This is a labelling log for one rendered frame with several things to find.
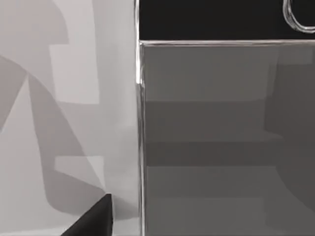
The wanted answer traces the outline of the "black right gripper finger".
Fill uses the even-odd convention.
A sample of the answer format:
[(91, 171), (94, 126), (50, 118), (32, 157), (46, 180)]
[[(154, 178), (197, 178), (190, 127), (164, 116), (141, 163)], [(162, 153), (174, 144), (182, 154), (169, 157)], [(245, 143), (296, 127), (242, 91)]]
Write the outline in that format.
[(105, 194), (60, 236), (112, 236), (112, 195)]

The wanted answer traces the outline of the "grey cabinet with dark inside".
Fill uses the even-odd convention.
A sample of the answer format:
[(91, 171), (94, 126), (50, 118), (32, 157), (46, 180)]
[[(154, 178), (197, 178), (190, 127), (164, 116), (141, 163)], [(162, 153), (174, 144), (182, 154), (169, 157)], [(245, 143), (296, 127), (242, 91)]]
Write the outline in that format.
[(315, 236), (315, 0), (135, 0), (142, 236)]

